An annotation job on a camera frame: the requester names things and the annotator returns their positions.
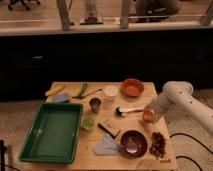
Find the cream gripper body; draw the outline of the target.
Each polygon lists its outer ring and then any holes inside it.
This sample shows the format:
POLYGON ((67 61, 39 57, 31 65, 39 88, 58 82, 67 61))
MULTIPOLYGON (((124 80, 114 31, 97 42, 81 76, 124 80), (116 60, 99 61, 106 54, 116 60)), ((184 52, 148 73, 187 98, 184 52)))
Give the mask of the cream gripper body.
POLYGON ((152 111, 153 112, 154 120, 151 122, 152 124, 157 123, 160 120, 160 118, 162 117, 163 112, 164 112, 162 106, 159 103, 157 103, 156 101, 150 102, 144 108, 144 111, 152 111))

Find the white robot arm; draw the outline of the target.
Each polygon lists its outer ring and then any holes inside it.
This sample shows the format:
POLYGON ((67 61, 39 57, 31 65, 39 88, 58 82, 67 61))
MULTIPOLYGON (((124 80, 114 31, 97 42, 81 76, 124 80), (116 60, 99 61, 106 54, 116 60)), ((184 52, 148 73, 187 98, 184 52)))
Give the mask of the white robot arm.
POLYGON ((144 108, 143 121, 155 124, 172 105, 177 104, 213 136, 213 109, 196 100, 192 94, 193 86, 189 82, 166 82, 162 92, 144 108))

